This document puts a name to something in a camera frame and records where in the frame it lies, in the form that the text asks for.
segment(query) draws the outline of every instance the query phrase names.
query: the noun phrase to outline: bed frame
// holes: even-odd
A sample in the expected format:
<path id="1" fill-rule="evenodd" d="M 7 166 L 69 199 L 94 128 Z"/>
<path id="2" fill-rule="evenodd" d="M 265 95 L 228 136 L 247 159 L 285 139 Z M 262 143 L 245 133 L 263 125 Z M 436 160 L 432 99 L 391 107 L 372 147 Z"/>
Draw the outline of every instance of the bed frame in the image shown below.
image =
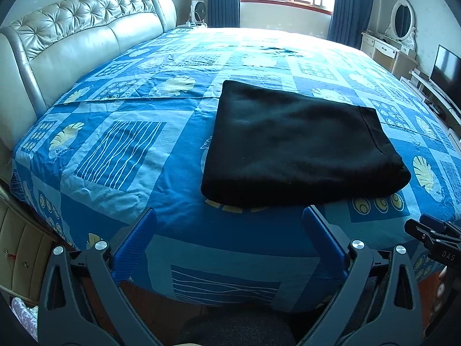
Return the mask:
<path id="1" fill-rule="evenodd" d="M 13 148 L 82 76 L 174 29 L 176 19 L 172 0 L 63 0 L 0 27 L 1 290 L 36 302 L 55 240 L 9 194 Z"/>

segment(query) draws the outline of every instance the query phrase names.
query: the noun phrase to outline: black folded garment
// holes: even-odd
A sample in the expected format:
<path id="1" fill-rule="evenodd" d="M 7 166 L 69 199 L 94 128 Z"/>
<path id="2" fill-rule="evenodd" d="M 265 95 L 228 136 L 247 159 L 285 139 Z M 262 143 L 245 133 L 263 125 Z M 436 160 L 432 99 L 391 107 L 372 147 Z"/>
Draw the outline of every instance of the black folded garment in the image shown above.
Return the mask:
<path id="1" fill-rule="evenodd" d="M 201 191 L 221 204 L 392 195 L 411 178 L 373 108 L 226 80 Z"/>

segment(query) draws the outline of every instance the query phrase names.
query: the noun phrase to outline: metal bolt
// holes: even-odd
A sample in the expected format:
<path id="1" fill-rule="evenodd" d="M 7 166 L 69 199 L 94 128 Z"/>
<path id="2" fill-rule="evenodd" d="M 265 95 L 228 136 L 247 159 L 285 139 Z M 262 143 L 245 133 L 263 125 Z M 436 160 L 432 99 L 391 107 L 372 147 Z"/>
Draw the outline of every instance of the metal bolt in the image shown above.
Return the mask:
<path id="1" fill-rule="evenodd" d="M 365 247 L 365 244 L 362 241 L 356 239 L 352 241 L 352 247 L 354 247 L 355 249 L 362 249 Z"/>
<path id="2" fill-rule="evenodd" d="M 397 246 L 396 251 L 400 255 L 405 255 L 407 253 L 407 249 L 405 247 L 403 247 L 403 246 Z"/>
<path id="3" fill-rule="evenodd" d="M 101 251 L 103 249 L 105 249 L 107 247 L 107 242 L 105 241 L 99 241 L 98 243 L 96 243 L 95 245 L 95 248 L 98 250 L 98 251 Z"/>
<path id="4" fill-rule="evenodd" d="M 64 252 L 64 247 L 63 246 L 55 247 L 54 250 L 53 250 L 53 253 L 55 255 L 61 255 L 63 252 Z"/>

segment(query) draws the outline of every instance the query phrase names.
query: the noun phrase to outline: wooden floor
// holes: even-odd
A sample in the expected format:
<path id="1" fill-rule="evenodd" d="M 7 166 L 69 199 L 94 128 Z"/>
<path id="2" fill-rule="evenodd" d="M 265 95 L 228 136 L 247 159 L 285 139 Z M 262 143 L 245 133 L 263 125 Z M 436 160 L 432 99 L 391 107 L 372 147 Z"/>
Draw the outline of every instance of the wooden floor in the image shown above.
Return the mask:
<path id="1" fill-rule="evenodd" d="M 425 328 L 429 322 L 432 301 L 435 297 L 436 288 L 439 285 L 438 275 L 434 274 L 419 284 Z M 121 341 L 96 295 L 91 280 L 85 279 L 84 286 L 96 317 L 103 329 Z M 206 307 L 163 298 L 129 282 L 122 282 L 121 288 L 133 308 L 139 314 L 139 317 L 164 346 L 176 344 L 175 340 L 186 321 L 207 311 Z"/>

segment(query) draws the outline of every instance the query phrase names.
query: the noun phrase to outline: bed sheet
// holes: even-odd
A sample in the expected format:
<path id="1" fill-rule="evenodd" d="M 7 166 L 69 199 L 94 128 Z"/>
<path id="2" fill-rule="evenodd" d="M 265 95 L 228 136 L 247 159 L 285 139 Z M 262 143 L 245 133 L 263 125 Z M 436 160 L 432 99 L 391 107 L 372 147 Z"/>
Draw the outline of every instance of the bed sheet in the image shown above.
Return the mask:
<path id="1" fill-rule="evenodd" d="M 410 184 L 386 198 L 318 207 L 351 239 L 405 245 L 418 280 L 439 268 L 403 225 L 422 213 L 460 218 L 452 144 L 427 107 L 365 54 L 299 34 L 176 29 L 131 48 L 29 130 L 13 152 L 11 192 L 78 249 L 154 208 L 158 231 L 131 277 L 148 290 L 206 305 L 314 308 L 338 284 L 301 226 L 304 207 L 240 209 L 200 192 L 227 79 L 375 108 Z"/>

